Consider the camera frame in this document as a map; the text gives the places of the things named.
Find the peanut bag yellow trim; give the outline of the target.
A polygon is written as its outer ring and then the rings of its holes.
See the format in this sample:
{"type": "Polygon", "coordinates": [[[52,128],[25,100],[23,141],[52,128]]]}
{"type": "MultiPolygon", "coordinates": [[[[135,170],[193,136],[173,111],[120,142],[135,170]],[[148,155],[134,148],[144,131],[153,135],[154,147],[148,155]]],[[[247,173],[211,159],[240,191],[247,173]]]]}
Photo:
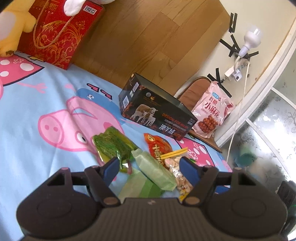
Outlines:
{"type": "Polygon", "coordinates": [[[160,156],[165,168],[167,168],[175,177],[176,188],[179,191],[179,201],[183,201],[192,190],[191,183],[185,178],[180,171],[180,160],[182,157],[188,156],[188,148],[182,148],[160,156]]]}

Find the green seaweed snack bag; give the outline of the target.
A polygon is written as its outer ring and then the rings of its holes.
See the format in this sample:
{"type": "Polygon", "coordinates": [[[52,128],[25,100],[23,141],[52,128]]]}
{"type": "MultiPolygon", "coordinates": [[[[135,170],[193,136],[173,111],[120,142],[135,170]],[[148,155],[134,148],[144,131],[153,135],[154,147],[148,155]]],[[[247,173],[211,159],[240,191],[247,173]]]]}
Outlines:
{"type": "Polygon", "coordinates": [[[112,158],[118,158],[119,171],[131,174],[133,160],[132,151],[138,149],[138,146],[128,137],[122,134],[114,126],[110,126],[105,132],[92,137],[99,157],[107,163],[112,158]]]}

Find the light green snack pack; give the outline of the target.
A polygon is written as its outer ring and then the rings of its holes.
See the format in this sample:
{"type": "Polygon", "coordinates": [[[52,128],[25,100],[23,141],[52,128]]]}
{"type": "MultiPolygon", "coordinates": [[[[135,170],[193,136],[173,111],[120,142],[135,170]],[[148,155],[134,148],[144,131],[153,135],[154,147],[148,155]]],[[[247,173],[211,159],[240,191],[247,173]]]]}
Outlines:
{"type": "Polygon", "coordinates": [[[163,193],[164,191],[141,171],[133,168],[118,198],[124,202],[126,198],[159,198],[163,193]]]}
{"type": "Polygon", "coordinates": [[[142,149],[132,151],[139,169],[145,174],[154,184],[163,191],[175,190],[177,184],[174,175],[162,166],[158,160],[153,158],[150,153],[142,149]]]}

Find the red orange snack packet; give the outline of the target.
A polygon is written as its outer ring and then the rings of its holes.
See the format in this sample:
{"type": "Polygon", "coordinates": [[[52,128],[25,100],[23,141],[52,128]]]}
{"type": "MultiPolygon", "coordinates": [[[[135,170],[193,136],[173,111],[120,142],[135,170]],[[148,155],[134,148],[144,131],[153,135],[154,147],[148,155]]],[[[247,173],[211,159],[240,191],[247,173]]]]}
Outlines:
{"type": "Polygon", "coordinates": [[[165,166],[163,160],[161,160],[161,155],[172,152],[173,149],[169,142],[162,137],[153,136],[148,133],[144,133],[144,139],[149,147],[149,152],[152,157],[154,157],[158,162],[165,166]]]}

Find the green blue object behind glass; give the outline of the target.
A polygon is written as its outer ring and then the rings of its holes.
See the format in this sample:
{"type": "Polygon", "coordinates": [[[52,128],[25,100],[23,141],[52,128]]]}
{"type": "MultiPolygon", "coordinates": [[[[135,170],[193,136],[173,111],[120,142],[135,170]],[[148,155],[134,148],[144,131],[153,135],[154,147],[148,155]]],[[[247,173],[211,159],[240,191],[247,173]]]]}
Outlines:
{"type": "Polygon", "coordinates": [[[248,167],[256,159],[257,159],[257,156],[250,149],[242,148],[239,152],[237,163],[242,167],[248,167]]]}

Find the pink fried dough snack bag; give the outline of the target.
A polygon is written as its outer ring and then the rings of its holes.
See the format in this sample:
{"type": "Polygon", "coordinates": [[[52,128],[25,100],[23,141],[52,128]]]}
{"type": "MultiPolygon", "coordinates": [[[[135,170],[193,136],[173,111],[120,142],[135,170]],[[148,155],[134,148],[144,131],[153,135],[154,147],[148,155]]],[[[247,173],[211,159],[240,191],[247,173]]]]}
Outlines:
{"type": "Polygon", "coordinates": [[[218,82],[211,82],[192,109],[192,114],[197,119],[193,126],[194,132],[201,137],[210,138],[215,129],[222,125],[233,109],[234,104],[230,97],[219,87],[218,82]]]}

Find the peppa pig blue bedsheet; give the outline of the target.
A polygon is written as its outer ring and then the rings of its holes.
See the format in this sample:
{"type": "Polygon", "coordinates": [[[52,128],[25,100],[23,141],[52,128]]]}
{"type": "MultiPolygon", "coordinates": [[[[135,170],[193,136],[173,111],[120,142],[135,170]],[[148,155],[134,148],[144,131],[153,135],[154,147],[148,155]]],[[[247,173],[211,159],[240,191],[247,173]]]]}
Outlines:
{"type": "Polygon", "coordinates": [[[76,66],[62,70],[25,54],[1,59],[1,240],[21,240],[16,209],[62,167],[98,163],[91,138],[114,126],[147,151],[155,131],[124,118],[120,88],[76,66]]]}

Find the brown seat cushion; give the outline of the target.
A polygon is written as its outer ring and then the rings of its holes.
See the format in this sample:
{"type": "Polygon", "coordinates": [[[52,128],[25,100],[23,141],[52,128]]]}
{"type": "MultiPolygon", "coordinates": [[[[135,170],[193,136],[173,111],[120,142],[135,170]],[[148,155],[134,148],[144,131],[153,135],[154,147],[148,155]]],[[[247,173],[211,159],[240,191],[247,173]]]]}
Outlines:
{"type": "MultiPolygon", "coordinates": [[[[211,80],[209,78],[198,77],[188,87],[186,87],[185,90],[183,90],[180,93],[177,99],[180,102],[182,102],[187,109],[192,110],[195,104],[198,102],[198,100],[202,97],[204,92],[208,89],[208,87],[210,86],[210,83],[211,83],[211,80]]],[[[196,134],[193,130],[189,131],[189,135],[205,142],[207,145],[209,145],[216,151],[222,153],[222,151],[214,141],[213,137],[210,137],[210,138],[201,137],[200,135],[196,134]]]]}

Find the black sheep print box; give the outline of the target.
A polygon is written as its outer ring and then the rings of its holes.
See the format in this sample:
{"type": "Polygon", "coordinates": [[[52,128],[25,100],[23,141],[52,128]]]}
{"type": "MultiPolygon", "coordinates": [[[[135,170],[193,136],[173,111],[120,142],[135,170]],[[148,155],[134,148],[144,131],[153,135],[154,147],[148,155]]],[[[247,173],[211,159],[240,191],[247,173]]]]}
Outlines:
{"type": "Polygon", "coordinates": [[[197,123],[182,102],[137,73],[118,98],[123,117],[178,141],[197,123]]]}

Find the white power strip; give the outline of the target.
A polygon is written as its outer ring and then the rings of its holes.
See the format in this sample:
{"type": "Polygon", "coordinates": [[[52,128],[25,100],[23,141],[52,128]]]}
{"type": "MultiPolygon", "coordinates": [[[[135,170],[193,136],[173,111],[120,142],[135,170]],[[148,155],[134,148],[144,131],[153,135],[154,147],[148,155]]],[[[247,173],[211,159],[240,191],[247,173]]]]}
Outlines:
{"type": "Polygon", "coordinates": [[[247,59],[239,59],[235,61],[235,65],[230,67],[225,73],[224,77],[226,80],[235,80],[239,81],[242,79],[242,69],[247,67],[249,61],[247,59]]]}

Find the wooden headboard panel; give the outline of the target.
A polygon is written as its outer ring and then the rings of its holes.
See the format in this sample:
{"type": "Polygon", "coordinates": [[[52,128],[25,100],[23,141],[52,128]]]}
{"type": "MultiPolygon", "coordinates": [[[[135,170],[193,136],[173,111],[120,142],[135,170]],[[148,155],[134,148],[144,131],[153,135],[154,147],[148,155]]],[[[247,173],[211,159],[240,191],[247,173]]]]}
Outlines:
{"type": "Polygon", "coordinates": [[[227,32],[220,1],[114,1],[87,36],[74,64],[124,87],[138,73],[175,94],[227,32]]]}

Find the red gift bag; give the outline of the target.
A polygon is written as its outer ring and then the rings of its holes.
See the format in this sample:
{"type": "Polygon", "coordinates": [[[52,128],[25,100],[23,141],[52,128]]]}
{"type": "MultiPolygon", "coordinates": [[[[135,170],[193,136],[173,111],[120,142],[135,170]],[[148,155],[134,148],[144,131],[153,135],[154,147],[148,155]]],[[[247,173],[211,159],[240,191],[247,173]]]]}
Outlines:
{"type": "Polygon", "coordinates": [[[29,13],[36,19],[30,33],[22,33],[18,51],[68,69],[77,48],[104,14],[103,6],[85,1],[75,16],[64,13],[65,1],[35,1],[29,13]]]}

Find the pink blue unicorn plush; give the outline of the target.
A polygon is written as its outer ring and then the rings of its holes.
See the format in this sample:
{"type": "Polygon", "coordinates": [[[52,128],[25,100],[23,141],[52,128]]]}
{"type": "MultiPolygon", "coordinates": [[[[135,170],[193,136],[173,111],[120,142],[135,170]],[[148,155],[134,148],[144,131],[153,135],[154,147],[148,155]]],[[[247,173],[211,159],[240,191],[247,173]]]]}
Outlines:
{"type": "MultiPolygon", "coordinates": [[[[85,2],[86,0],[66,0],[63,8],[65,15],[77,15],[85,2]]],[[[114,2],[114,0],[90,0],[90,2],[105,5],[114,2]]]]}

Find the yellow duck plush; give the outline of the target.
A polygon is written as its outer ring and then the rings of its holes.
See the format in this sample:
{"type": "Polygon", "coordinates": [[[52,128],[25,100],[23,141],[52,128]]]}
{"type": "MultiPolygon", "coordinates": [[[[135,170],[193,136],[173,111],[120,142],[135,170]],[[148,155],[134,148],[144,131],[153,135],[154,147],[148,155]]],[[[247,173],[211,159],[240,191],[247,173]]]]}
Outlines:
{"type": "Polygon", "coordinates": [[[35,0],[14,0],[1,12],[1,57],[10,57],[18,49],[23,32],[32,32],[36,18],[29,10],[35,0]]]}

